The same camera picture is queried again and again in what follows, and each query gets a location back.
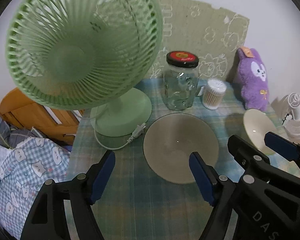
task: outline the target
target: blue gripper pad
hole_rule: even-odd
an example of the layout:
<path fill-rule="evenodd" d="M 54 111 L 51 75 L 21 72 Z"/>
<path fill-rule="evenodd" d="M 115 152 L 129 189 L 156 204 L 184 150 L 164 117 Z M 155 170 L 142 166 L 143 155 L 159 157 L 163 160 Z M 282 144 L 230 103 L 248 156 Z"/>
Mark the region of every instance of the blue gripper pad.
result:
<path fill-rule="evenodd" d="M 90 197 L 90 200 L 92 203 L 95 203 L 97 200 L 99 200 L 103 194 L 103 191 L 105 190 L 105 187 L 108 183 L 108 180 L 110 178 L 110 175 L 112 173 L 112 170 L 115 165 L 115 155 L 114 152 L 111 152 L 104 162 L 101 170 L 99 171 L 98 176 L 93 182 L 92 185 L 92 194 Z"/>
<path fill-rule="evenodd" d="M 289 162 L 299 158 L 296 145 L 273 132 L 266 133 L 265 144 Z"/>
<path fill-rule="evenodd" d="M 203 167 L 205 166 L 205 168 L 208 168 L 208 166 L 204 163 L 200 156 L 199 158 L 201 159 L 201 162 L 198 160 L 194 153 L 191 153 L 189 157 L 189 167 L 194 176 L 195 182 L 199 187 L 203 199 L 209 202 L 210 206 L 214 206 L 216 203 L 216 199 L 213 196 L 213 185 Z"/>

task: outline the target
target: green fan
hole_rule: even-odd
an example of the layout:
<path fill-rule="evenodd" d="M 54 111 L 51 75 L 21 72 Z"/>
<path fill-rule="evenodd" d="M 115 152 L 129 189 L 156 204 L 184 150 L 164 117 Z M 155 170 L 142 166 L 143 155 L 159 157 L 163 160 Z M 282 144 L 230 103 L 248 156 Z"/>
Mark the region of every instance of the green fan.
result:
<path fill-rule="evenodd" d="M 133 132 L 151 102 L 134 89 L 162 40 L 157 0 L 25 0 L 7 37 L 10 75 L 37 103 L 77 110 L 100 106 L 96 130 Z"/>

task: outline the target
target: beige bowl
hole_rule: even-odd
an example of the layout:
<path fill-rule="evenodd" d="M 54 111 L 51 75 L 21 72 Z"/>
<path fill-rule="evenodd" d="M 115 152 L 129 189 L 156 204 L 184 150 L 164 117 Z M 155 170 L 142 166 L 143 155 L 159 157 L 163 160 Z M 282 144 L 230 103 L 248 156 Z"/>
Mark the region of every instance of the beige bowl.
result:
<path fill-rule="evenodd" d="M 207 165 L 215 166 L 219 145 L 212 129 L 190 114 L 168 114 L 147 130 L 143 152 L 150 168 L 161 178 L 177 184 L 194 182 L 189 156 L 198 152 Z"/>
<path fill-rule="evenodd" d="M 273 122 L 268 116 L 257 110 L 249 109 L 243 116 L 242 139 L 254 145 L 264 154 L 271 155 L 275 152 L 265 145 L 265 135 L 267 132 L 278 133 Z"/>

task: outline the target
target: wooden bed frame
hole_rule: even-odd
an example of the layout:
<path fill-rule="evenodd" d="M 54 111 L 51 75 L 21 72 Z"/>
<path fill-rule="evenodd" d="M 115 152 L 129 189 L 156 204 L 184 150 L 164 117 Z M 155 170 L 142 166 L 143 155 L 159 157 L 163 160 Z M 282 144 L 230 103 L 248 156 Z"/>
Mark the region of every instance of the wooden bed frame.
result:
<path fill-rule="evenodd" d="M 10 91 L 0 103 L 0 117 L 18 128 L 31 130 L 34 126 L 51 139 L 73 144 L 79 121 L 71 111 L 51 109 L 60 120 L 58 124 L 46 108 L 24 95 L 18 88 Z"/>

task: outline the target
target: plaid tablecloth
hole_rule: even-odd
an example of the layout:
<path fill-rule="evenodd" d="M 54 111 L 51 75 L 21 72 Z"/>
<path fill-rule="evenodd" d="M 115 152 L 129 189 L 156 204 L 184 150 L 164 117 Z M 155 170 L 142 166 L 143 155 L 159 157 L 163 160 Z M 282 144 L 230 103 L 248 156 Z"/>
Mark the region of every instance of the plaid tablecloth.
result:
<path fill-rule="evenodd" d="M 152 114 L 147 127 L 161 116 L 175 113 L 162 101 L 162 79 L 146 79 L 136 87 L 151 99 Z M 227 150 L 227 140 L 233 134 L 240 135 L 244 108 L 240 90 L 227 84 L 226 95 L 217 110 L 206 109 L 200 98 L 195 98 L 191 108 L 178 111 L 203 119 L 215 132 L 219 141 L 219 158 L 215 166 L 218 174 L 224 174 L 237 182 L 243 169 Z M 271 106 L 268 117 L 284 135 L 283 127 Z M 109 139 L 101 137 L 110 147 L 124 144 L 127 137 Z M 116 165 L 103 196 L 92 206 L 97 223 L 106 240 L 199 239 L 212 208 L 205 202 L 195 183 L 176 185 L 156 175 L 148 166 L 143 154 L 144 135 L 125 148 L 115 151 Z M 70 156 L 67 178 L 72 179 L 99 162 L 105 153 L 94 137 L 89 120 L 81 120 Z M 296 176 L 300 171 L 278 154 L 269 156 L 271 164 Z M 66 203 L 66 215 L 72 239 L 78 239 L 71 207 Z M 230 222 L 227 237 L 233 233 L 235 214 Z"/>

